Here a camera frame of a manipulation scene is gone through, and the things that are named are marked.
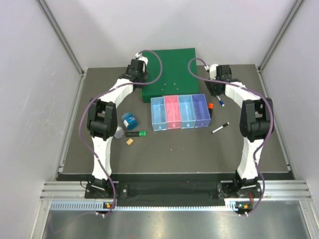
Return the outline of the orange highlighter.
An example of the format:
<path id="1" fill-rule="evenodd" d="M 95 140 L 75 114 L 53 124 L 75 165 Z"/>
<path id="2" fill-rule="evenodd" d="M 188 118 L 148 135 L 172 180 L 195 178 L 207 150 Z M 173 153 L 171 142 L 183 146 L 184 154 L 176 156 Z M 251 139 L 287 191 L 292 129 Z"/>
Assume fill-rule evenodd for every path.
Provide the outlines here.
<path id="1" fill-rule="evenodd" d="M 213 103 L 209 103 L 208 104 L 208 111 L 209 111 L 210 118 L 212 118 L 213 109 L 214 109 L 214 104 Z"/>

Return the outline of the black capped white marker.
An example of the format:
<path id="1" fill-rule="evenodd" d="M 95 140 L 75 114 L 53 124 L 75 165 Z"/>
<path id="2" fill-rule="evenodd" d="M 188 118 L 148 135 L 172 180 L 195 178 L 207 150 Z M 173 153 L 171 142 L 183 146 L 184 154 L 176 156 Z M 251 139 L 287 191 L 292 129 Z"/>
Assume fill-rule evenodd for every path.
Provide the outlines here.
<path id="1" fill-rule="evenodd" d="M 214 133 L 217 133 L 218 131 L 220 131 L 221 129 L 227 127 L 229 125 L 229 122 L 226 122 L 225 124 L 223 124 L 222 126 L 214 129 L 211 133 L 214 134 Z"/>

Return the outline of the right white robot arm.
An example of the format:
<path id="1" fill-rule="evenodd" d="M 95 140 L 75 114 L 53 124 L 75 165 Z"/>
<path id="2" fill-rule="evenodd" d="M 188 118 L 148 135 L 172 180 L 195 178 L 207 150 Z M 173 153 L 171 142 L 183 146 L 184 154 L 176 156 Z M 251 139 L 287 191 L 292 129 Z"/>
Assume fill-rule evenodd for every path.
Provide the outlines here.
<path id="1" fill-rule="evenodd" d="M 241 109 L 240 133 L 244 144 L 240 164 L 235 171 L 232 189 L 222 186 L 220 194 L 228 197 L 235 194 L 244 197 L 253 192 L 258 186 L 258 170 L 263 142 L 274 126 L 273 105 L 270 98 L 262 98 L 259 93 L 253 93 L 238 79 L 232 77 L 228 65 L 208 65 L 205 70 L 209 73 L 209 80 L 205 82 L 212 96 L 224 94 L 232 99 Z"/>

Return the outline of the purple bin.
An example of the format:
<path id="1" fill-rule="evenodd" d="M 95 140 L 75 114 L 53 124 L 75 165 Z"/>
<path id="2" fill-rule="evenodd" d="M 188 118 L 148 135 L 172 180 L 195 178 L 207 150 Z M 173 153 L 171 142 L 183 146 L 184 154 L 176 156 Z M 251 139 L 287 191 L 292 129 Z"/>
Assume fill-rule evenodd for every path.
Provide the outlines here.
<path id="1" fill-rule="evenodd" d="M 211 116 L 208 109 L 205 94 L 191 95 L 195 113 L 195 127 L 207 127 L 211 122 Z"/>

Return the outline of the green highlighter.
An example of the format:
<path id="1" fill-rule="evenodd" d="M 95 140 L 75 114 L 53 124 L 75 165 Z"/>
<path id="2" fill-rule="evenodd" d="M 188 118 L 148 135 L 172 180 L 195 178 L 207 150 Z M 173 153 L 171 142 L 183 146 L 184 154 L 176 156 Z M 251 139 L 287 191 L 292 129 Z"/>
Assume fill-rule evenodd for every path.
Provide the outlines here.
<path id="1" fill-rule="evenodd" d="M 131 132 L 126 132 L 125 133 L 126 137 L 144 137 L 146 136 L 145 131 L 131 131 Z"/>

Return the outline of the pink bin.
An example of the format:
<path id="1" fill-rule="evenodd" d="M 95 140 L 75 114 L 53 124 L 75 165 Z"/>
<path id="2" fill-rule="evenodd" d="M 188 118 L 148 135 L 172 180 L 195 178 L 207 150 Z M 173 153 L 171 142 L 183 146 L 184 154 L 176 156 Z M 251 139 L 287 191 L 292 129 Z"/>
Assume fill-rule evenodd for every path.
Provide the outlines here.
<path id="1" fill-rule="evenodd" d="M 181 128 L 181 116 L 177 95 L 164 96 L 167 129 Z"/>

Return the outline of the green ring binder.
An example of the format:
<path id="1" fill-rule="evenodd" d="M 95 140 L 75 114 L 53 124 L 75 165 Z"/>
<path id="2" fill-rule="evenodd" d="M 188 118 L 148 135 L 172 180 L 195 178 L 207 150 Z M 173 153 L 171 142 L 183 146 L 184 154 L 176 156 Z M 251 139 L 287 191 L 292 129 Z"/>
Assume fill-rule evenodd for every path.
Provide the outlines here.
<path id="1" fill-rule="evenodd" d="M 197 74 L 197 64 L 190 62 L 196 57 L 194 48 L 154 50 L 156 55 L 144 52 L 147 57 L 148 78 L 153 81 L 160 71 L 161 77 L 153 84 L 144 86 L 141 91 L 142 101 L 149 103 L 151 98 L 166 95 L 189 95 L 199 93 L 199 81 L 191 75 Z"/>

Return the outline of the blue capped white marker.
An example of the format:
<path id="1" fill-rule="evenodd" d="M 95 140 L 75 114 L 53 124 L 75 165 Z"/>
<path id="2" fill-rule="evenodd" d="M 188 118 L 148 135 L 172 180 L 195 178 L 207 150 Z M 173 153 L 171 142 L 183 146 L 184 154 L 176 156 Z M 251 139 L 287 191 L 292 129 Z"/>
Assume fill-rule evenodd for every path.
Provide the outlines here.
<path id="1" fill-rule="evenodd" d="M 220 98 L 220 96 L 216 96 L 216 97 L 217 97 L 217 99 L 218 99 L 220 105 L 221 105 L 222 107 L 224 107 L 225 104 L 224 104 L 224 102 L 222 101 L 222 99 Z"/>

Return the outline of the light blue bin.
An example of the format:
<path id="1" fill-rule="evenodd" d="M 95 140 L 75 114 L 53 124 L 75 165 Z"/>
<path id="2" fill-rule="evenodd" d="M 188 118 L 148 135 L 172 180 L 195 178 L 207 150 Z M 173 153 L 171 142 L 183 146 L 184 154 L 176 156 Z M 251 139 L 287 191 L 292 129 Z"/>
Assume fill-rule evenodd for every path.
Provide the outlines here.
<path id="1" fill-rule="evenodd" d="M 179 95 L 181 128 L 194 128 L 196 123 L 195 112 L 191 95 Z"/>
<path id="2" fill-rule="evenodd" d="M 151 98 L 151 115 L 154 131 L 167 130 L 164 97 Z"/>

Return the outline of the blue jar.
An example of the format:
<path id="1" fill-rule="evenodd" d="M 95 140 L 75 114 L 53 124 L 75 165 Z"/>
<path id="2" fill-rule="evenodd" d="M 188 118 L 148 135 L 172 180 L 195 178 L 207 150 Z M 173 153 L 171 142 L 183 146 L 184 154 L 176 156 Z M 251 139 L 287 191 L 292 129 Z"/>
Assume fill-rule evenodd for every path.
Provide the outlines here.
<path id="1" fill-rule="evenodd" d="M 138 126 L 138 122 L 132 113 L 125 113 L 121 117 L 121 121 L 127 130 L 133 130 Z"/>

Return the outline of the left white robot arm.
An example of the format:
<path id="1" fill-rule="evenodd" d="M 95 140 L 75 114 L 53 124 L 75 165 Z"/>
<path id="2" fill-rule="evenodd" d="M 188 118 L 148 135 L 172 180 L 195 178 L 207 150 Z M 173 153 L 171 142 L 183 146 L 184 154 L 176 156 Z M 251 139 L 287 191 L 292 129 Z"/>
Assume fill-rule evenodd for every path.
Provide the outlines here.
<path id="1" fill-rule="evenodd" d="M 111 198 L 113 185 L 109 177 L 112 139 L 117 131 L 117 106 L 134 91 L 133 83 L 144 83 L 147 79 L 148 59 L 138 56 L 131 60 L 126 72 L 111 88 L 96 99 L 88 109 L 87 129 L 93 142 L 94 168 L 86 187 L 86 198 Z"/>

